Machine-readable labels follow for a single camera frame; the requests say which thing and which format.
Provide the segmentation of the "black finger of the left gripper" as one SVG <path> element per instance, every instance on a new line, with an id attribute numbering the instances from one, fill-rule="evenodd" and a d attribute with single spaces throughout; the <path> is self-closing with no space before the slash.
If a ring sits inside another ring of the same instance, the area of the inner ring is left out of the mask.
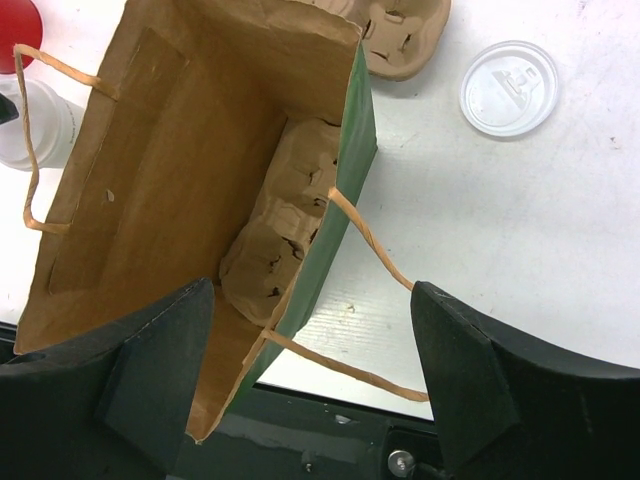
<path id="1" fill-rule="evenodd" d="M 19 111 L 15 103 L 8 97 L 0 94 L 0 125 L 19 118 Z"/>

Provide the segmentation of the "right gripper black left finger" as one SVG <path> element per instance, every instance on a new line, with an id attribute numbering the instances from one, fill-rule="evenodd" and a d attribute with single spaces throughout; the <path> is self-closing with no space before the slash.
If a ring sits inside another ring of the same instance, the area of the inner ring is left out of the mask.
<path id="1" fill-rule="evenodd" d="M 1 327 L 4 479 L 163 479 L 186 431 L 214 310 L 199 279 L 85 334 L 18 353 Z"/>

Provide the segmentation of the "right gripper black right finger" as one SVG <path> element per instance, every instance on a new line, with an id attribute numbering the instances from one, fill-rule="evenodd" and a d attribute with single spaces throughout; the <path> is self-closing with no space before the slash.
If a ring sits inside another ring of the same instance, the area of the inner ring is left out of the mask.
<path id="1" fill-rule="evenodd" d="M 428 282 L 410 309 L 450 476 L 638 477 L 637 369 L 543 341 Z"/>

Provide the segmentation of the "clear plastic cup lid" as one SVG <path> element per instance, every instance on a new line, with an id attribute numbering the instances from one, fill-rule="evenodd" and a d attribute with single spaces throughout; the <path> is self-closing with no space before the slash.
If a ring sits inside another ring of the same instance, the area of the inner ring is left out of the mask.
<path id="1" fill-rule="evenodd" d="M 526 41 L 499 42 L 481 51 L 464 74 L 459 105 L 466 121 L 498 139 L 515 139 L 540 126 L 560 94 L 552 57 Z"/>

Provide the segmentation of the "brown pulp cup carrier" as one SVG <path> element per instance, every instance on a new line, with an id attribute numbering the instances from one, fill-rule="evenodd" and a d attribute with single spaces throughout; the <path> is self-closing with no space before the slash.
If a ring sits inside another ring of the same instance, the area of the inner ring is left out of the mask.
<path id="1" fill-rule="evenodd" d="M 340 129 L 289 121 L 248 222 L 219 270 L 226 300 L 264 326 L 292 284 L 318 232 L 335 184 Z"/>

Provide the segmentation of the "white paper coffee cup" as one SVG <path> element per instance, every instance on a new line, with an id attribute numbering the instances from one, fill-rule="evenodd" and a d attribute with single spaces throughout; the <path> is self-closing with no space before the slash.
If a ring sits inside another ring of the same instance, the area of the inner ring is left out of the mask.
<path id="1" fill-rule="evenodd" d="M 47 84 L 25 81 L 30 135 L 38 166 L 62 168 L 66 165 L 79 134 L 84 109 L 59 96 Z M 1 94 L 11 99 L 19 118 L 1 125 L 1 163 L 21 171 L 29 171 L 31 162 L 23 131 L 23 101 L 16 77 L 1 80 Z"/>

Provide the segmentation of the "green paper takeout bag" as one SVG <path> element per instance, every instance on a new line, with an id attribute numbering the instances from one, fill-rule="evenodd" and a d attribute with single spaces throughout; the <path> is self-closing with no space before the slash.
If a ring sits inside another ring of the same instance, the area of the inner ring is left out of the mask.
<path id="1" fill-rule="evenodd" d="M 376 154 L 361 29 L 300 1 L 129 1 L 99 71 L 83 73 L 24 44 L 30 57 L 90 90 L 44 221 L 20 354 L 137 311 L 196 279 L 214 289 L 204 364 L 186 424 L 196 441 L 282 350 L 395 396 L 425 393 L 294 341 L 345 229 L 366 229 L 355 202 Z M 223 294 L 220 264 L 253 211 L 289 121 L 340 129 L 335 184 L 309 252 L 264 326 Z"/>

